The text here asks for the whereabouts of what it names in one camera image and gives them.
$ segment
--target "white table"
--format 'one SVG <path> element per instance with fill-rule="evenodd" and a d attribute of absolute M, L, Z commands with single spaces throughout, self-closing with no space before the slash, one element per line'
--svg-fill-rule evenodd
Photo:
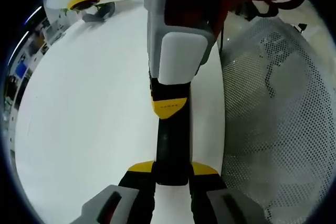
<path fill-rule="evenodd" d="M 117 185 L 131 165 L 155 159 L 159 120 L 150 100 L 147 16 L 141 2 L 130 6 L 96 27 L 72 25 L 24 93 L 17 170 L 46 223 L 71 222 L 83 203 Z M 217 45 L 191 92 L 193 160 L 220 172 L 224 91 Z M 193 223 L 190 202 L 188 186 L 157 186 L 152 223 Z"/>

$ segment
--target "perforated mesh panel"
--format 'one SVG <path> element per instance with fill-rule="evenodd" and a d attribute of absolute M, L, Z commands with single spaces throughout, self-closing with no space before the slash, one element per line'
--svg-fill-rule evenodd
<path fill-rule="evenodd" d="M 222 177 L 272 223 L 303 223 L 334 178 L 335 90 L 309 44 L 259 19 L 222 54 Z"/>

